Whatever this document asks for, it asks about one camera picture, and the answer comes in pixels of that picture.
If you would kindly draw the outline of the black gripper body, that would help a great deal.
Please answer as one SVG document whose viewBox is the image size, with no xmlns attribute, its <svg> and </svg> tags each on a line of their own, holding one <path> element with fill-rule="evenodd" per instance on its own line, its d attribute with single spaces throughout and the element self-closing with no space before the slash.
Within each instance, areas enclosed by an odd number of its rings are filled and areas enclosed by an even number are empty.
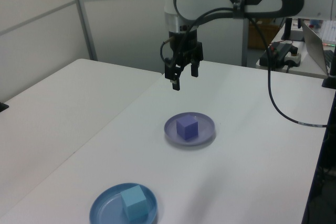
<svg viewBox="0 0 336 224">
<path fill-rule="evenodd" d="M 185 37 L 185 33 L 169 32 L 169 37 L 174 39 L 170 42 L 170 48 L 173 51 L 175 63 L 182 63 L 183 54 L 192 50 L 197 45 L 197 30 L 192 30 Z"/>
</svg>

